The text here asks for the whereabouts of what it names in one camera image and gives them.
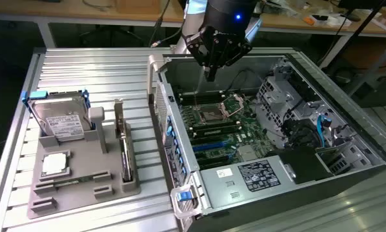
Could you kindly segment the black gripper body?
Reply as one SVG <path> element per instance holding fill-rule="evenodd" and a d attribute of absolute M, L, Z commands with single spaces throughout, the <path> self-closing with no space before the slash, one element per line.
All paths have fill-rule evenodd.
<path fill-rule="evenodd" d="M 255 0 L 208 0 L 202 23 L 202 41 L 204 44 L 214 42 L 215 31 L 232 34 L 239 41 L 246 38 L 246 29 L 251 21 Z"/>

